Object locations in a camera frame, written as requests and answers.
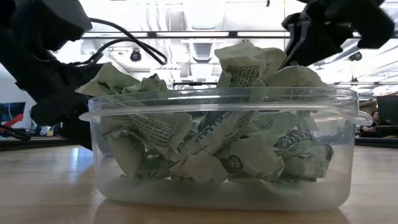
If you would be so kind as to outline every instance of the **computer monitor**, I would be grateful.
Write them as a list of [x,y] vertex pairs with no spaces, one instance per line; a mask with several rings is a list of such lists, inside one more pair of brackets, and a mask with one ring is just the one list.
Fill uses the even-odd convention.
[[0,122],[7,122],[15,118],[20,114],[24,114],[25,102],[21,103],[0,103],[2,116],[0,116]]
[[378,96],[377,108],[380,120],[398,125],[398,96]]

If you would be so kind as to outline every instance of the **table surface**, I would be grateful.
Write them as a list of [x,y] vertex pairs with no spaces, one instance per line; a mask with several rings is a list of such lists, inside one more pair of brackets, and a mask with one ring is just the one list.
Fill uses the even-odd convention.
[[0,223],[398,223],[398,150],[356,147],[347,202],[322,212],[205,210],[134,205],[95,188],[79,147],[0,152]]

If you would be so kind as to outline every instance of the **white wall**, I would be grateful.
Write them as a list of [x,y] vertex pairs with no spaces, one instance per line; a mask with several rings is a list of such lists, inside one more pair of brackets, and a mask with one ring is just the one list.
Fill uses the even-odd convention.
[[30,110],[36,104],[27,92],[22,91],[15,85],[16,80],[0,64],[0,103],[26,102],[24,119],[16,123],[13,128],[30,128]]

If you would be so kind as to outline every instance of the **ceiling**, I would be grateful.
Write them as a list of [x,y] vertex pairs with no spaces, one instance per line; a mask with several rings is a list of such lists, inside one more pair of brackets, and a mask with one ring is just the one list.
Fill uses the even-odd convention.
[[[186,30],[258,30],[259,35],[272,34],[275,38],[250,38],[258,47],[277,47],[285,49],[289,43],[289,33],[283,32],[280,23],[289,14],[300,12],[304,4],[296,0],[80,0],[86,13],[115,22],[130,32],[141,31],[186,31]],[[387,0],[382,6],[386,12],[398,21],[398,1]],[[75,55],[85,58],[113,35],[117,30],[95,24],[91,33],[77,45]],[[207,81],[216,82],[221,73],[214,49],[234,45],[242,39],[145,39],[142,40],[164,52],[169,64],[160,66],[142,51],[142,60],[132,62],[130,53],[137,48],[130,42],[116,44],[107,51],[106,58],[137,78],[158,73],[167,82]],[[349,82],[353,77],[360,82],[398,81],[398,39],[391,39],[378,50],[360,50],[362,60],[351,62],[348,56],[358,51],[358,40],[348,40],[343,44],[344,52],[312,65],[324,82]],[[59,52],[63,54],[66,46]],[[362,95],[384,94],[395,90],[395,86],[358,85],[348,86]]]

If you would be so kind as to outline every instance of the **person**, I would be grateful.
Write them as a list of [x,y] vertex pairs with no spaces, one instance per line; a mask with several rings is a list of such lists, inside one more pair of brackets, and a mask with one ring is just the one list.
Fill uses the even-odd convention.
[[[370,126],[361,126],[361,136],[362,137],[370,137],[370,138],[378,138],[379,135],[376,133],[376,126],[388,126],[391,125],[390,122],[380,120],[379,111],[373,111],[371,113],[373,123]],[[396,136],[385,136],[384,138],[396,138]]]

